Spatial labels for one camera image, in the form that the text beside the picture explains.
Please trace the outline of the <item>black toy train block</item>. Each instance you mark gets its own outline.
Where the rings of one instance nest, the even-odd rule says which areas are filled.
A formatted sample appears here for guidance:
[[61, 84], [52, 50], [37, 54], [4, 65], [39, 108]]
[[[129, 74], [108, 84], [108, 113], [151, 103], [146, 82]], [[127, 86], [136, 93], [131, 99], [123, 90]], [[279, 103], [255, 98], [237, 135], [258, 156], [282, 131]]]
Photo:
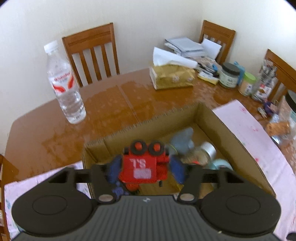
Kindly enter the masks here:
[[120, 181], [116, 181], [112, 184], [112, 192], [115, 194], [117, 199], [121, 196], [130, 195], [126, 187]]

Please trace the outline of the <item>light blue round case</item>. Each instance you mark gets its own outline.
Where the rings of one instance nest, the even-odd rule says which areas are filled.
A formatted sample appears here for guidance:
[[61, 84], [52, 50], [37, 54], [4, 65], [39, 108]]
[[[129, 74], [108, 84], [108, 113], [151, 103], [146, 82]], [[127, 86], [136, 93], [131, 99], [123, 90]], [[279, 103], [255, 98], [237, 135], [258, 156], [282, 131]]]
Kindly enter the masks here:
[[210, 170], [219, 170], [221, 168], [228, 168], [230, 170], [233, 170], [232, 166], [227, 160], [224, 159], [215, 159], [213, 161], [210, 161], [206, 166], [206, 169]]

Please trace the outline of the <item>capsule bottle silver cap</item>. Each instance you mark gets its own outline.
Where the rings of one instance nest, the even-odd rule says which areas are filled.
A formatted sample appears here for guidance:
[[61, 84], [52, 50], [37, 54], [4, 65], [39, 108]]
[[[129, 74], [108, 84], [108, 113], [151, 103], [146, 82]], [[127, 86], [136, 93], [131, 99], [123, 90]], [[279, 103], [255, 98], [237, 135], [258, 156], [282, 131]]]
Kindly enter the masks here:
[[182, 156], [181, 161], [187, 164], [197, 162], [199, 165], [205, 166], [213, 161], [215, 157], [215, 147], [209, 142], [203, 142], [200, 146], [194, 147], [187, 154]]

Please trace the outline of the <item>grey plush toy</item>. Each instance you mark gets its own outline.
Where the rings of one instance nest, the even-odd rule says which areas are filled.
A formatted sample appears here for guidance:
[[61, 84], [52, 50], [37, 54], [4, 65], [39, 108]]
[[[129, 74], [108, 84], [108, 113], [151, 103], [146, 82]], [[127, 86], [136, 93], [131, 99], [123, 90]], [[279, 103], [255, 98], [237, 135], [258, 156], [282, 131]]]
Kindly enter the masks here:
[[193, 128], [189, 127], [177, 132], [170, 140], [168, 144], [170, 155], [182, 155], [187, 154], [191, 149], [194, 148]]

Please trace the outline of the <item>red toy train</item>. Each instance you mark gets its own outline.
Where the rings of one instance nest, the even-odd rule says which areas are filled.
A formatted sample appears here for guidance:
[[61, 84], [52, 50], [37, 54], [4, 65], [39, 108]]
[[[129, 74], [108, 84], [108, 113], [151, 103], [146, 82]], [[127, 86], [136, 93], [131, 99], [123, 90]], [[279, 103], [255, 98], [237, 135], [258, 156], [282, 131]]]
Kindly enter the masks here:
[[169, 151], [161, 141], [134, 140], [123, 151], [119, 180], [129, 192], [138, 192], [141, 184], [158, 183], [168, 177]]

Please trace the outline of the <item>cardboard box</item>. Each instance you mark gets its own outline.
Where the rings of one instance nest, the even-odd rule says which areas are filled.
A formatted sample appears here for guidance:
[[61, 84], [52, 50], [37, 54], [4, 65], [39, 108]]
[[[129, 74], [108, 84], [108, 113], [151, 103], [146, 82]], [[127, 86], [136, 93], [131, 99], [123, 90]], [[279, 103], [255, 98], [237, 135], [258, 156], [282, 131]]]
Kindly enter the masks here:
[[202, 164], [209, 158], [223, 158], [240, 176], [272, 196], [275, 195], [254, 157], [222, 120], [201, 102], [172, 109], [85, 144], [82, 152], [83, 167], [88, 169], [94, 164], [110, 162], [136, 139], [147, 143], [162, 141], [168, 146], [170, 153], [179, 154], [186, 163], [192, 159], [193, 152], [199, 146], [209, 142], [215, 151], [213, 154], [204, 154], [200, 161]]

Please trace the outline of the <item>pink floral tablecloth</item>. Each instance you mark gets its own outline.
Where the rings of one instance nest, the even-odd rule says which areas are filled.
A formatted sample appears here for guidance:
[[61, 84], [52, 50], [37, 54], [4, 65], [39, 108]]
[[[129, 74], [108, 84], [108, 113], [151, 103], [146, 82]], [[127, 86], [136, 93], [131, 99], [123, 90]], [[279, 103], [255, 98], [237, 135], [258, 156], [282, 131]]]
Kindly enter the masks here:
[[237, 100], [212, 111], [198, 103], [89, 142], [75, 167], [107, 161], [134, 138], [167, 142], [188, 126], [196, 146], [211, 142], [217, 160], [226, 159], [237, 173], [276, 195], [281, 216], [274, 234], [286, 240], [295, 231], [295, 174], [261, 124]]

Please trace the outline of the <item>wooden chair left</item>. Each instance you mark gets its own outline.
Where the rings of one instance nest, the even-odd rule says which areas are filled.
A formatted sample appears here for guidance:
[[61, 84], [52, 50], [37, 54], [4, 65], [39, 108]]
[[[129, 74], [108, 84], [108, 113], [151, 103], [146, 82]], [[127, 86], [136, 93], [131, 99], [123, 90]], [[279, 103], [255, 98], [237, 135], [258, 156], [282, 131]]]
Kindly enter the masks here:
[[1, 240], [11, 240], [9, 225], [12, 224], [11, 211], [6, 201], [5, 186], [15, 182], [19, 173], [17, 168], [1, 154]]

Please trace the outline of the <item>wooden chair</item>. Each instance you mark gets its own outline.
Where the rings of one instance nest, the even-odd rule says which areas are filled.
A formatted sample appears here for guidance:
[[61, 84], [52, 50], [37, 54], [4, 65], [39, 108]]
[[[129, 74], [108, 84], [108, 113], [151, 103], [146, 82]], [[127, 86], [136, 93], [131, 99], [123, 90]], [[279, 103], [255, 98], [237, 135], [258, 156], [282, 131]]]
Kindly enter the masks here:
[[108, 23], [106, 25], [98, 26], [95, 28], [91, 28], [79, 33], [75, 33], [75, 34], [63, 37], [62, 42], [65, 48], [67, 57], [70, 61], [70, 65], [74, 71], [78, 85], [80, 87], [83, 87], [83, 83], [73, 58], [74, 54], [79, 55], [87, 83], [88, 84], [93, 83], [88, 65], [86, 63], [85, 56], [83, 54], [85, 50], [90, 51], [96, 79], [100, 81], [102, 80], [102, 76], [99, 69], [98, 60], [95, 54], [95, 48], [100, 47], [101, 49], [105, 73], [106, 73], [106, 76], [109, 78], [111, 77], [111, 69], [110, 69], [110, 64], [108, 61], [107, 51], [105, 46], [106, 44], [111, 44], [116, 74], [117, 75], [120, 74], [113, 23]]
[[296, 71], [288, 63], [282, 60], [270, 49], [266, 51], [265, 59], [271, 61], [277, 67], [276, 78], [277, 82], [268, 97], [269, 101], [280, 101], [281, 97], [287, 93], [288, 90], [295, 92]]
[[6, 201], [5, 186], [15, 182], [19, 173], [17, 168], [1, 154], [1, 240], [11, 240], [9, 225], [12, 224], [11, 211]]
[[228, 56], [229, 50], [234, 41], [235, 34], [235, 30], [231, 30], [207, 20], [203, 20], [199, 43], [201, 43], [206, 38], [208, 40], [213, 39], [214, 43], [221, 45], [222, 48], [215, 60], [218, 64], [222, 64], [225, 62]]

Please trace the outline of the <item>large jar black lid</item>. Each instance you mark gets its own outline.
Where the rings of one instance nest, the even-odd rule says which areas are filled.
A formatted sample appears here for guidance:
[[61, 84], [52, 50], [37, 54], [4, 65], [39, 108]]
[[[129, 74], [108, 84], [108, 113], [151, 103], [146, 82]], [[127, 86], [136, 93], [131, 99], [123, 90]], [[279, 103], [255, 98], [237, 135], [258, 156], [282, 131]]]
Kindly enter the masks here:
[[281, 98], [265, 131], [279, 148], [295, 140], [295, 92], [288, 90]]

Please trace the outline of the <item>yellow sticky note pad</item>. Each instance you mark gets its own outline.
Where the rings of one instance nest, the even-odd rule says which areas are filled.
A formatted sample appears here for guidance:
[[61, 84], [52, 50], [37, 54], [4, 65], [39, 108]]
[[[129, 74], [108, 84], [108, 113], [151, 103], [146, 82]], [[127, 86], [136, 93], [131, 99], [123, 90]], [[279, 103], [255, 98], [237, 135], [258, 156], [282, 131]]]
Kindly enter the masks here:
[[216, 78], [216, 77], [213, 77], [211, 75], [208, 75], [206, 74], [205, 72], [199, 72], [198, 73], [198, 77], [201, 79], [201, 80], [204, 80], [206, 82], [209, 82], [213, 85], [216, 85], [218, 82], [219, 82], [219, 79]]

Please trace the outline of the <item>small jar green lid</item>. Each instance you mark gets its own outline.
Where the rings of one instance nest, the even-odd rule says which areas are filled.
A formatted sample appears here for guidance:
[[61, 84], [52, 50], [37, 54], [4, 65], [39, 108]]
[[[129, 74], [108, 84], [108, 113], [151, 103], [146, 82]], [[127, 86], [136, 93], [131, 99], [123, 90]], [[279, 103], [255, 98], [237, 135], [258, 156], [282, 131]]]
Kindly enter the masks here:
[[256, 77], [249, 72], [244, 72], [238, 91], [243, 96], [250, 95], [253, 85], [256, 83]]

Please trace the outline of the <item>gold tissue pack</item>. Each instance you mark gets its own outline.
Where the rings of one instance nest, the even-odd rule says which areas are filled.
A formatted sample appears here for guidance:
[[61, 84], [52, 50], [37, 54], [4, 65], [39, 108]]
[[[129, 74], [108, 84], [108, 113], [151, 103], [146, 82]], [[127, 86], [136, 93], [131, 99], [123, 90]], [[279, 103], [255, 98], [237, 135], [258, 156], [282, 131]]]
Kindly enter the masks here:
[[155, 47], [149, 75], [155, 90], [192, 87], [196, 78], [195, 60]]

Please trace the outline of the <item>glass jar dark lid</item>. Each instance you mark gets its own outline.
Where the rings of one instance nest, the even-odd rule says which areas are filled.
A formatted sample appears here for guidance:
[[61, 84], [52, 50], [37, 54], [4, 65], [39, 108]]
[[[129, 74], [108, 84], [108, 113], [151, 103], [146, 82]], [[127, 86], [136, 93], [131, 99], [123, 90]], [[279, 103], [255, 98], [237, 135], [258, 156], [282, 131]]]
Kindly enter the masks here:
[[224, 62], [219, 74], [219, 83], [225, 88], [235, 88], [239, 75], [240, 69], [236, 65]]

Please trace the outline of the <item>blue box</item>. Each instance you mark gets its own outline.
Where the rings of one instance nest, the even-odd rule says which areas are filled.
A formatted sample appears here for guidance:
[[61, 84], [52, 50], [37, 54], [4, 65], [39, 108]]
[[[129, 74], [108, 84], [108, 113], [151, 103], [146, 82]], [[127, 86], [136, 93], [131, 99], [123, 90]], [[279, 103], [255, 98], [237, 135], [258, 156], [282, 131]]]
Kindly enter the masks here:
[[242, 65], [240, 65], [237, 61], [234, 61], [233, 64], [239, 68], [240, 73], [239, 73], [237, 85], [240, 85], [244, 76], [245, 68]]

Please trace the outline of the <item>cup of pens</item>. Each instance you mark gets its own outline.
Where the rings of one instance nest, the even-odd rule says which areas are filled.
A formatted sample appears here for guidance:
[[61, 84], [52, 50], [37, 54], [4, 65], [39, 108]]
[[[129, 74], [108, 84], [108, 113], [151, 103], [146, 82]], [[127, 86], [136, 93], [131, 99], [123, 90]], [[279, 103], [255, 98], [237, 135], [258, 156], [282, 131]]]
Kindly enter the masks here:
[[277, 82], [276, 71], [277, 67], [274, 64], [264, 59], [262, 62], [262, 67], [257, 76], [257, 82], [255, 83], [251, 97], [255, 101], [264, 102], [268, 99], [271, 91], [274, 88], [275, 82]]

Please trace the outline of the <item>clear water bottle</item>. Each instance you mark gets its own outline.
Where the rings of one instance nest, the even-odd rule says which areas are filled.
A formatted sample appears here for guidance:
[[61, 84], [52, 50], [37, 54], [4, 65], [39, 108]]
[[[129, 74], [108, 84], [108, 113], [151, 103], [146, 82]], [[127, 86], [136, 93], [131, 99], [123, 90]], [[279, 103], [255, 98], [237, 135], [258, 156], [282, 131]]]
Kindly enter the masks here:
[[86, 110], [69, 61], [59, 51], [57, 41], [44, 46], [47, 54], [47, 76], [59, 106], [71, 124], [86, 117]]

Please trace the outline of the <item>stack of papers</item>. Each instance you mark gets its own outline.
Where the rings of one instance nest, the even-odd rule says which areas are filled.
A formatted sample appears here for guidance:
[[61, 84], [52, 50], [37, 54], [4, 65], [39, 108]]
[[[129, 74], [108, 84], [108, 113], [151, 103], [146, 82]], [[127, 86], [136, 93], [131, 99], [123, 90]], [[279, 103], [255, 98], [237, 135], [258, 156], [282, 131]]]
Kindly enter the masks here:
[[164, 45], [182, 57], [193, 59], [197, 57], [216, 59], [222, 49], [221, 45], [208, 39], [204, 39], [201, 43], [197, 43], [189, 38], [175, 38], [165, 40]]

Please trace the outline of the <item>wooden chair near right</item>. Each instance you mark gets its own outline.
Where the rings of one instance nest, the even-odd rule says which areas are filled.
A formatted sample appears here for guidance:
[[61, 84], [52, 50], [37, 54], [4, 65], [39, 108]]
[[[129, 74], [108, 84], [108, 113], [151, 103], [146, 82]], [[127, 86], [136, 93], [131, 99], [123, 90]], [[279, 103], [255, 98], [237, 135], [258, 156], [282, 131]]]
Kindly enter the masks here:
[[296, 71], [288, 63], [282, 60], [270, 49], [266, 51], [265, 59], [271, 61], [277, 67], [276, 78], [277, 82], [268, 97], [269, 101], [280, 101], [281, 97], [287, 93], [288, 90], [295, 92]]

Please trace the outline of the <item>wooden chair far right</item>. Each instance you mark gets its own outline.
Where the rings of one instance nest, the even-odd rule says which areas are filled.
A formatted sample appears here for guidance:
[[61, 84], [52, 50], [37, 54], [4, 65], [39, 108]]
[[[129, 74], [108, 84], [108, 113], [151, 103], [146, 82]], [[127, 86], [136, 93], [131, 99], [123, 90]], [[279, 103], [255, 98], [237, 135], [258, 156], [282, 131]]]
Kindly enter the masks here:
[[235, 34], [235, 30], [231, 30], [207, 20], [203, 20], [199, 43], [201, 43], [206, 38], [208, 40], [213, 39], [214, 43], [221, 45], [222, 48], [215, 60], [218, 64], [222, 64], [225, 62], [228, 56], [229, 50], [234, 41]]

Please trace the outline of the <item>wooden chair back centre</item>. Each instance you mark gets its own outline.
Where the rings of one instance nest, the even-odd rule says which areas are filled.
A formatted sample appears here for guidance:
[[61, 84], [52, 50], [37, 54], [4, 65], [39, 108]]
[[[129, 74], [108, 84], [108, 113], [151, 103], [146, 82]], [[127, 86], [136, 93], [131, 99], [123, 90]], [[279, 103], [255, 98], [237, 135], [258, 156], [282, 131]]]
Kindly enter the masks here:
[[96, 79], [100, 81], [102, 80], [102, 76], [99, 69], [98, 60], [95, 54], [95, 48], [100, 47], [101, 49], [105, 73], [106, 73], [106, 76], [109, 78], [111, 77], [111, 69], [110, 69], [110, 64], [108, 61], [107, 51], [105, 46], [106, 44], [111, 44], [116, 74], [117, 75], [120, 74], [113, 23], [108, 23], [106, 25], [98, 26], [95, 28], [91, 28], [79, 33], [75, 33], [75, 34], [63, 37], [62, 42], [65, 48], [67, 57], [70, 61], [70, 65], [74, 71], [78, 85], [80, 87], [83, 87], [83, 83], [73, 58], [74, 54], [79, 55], [87, 83], [88, 84], [93, 83], [88, 65], [86, 63], [85, 56], [83, 54], [85, 50], [90, 51]]

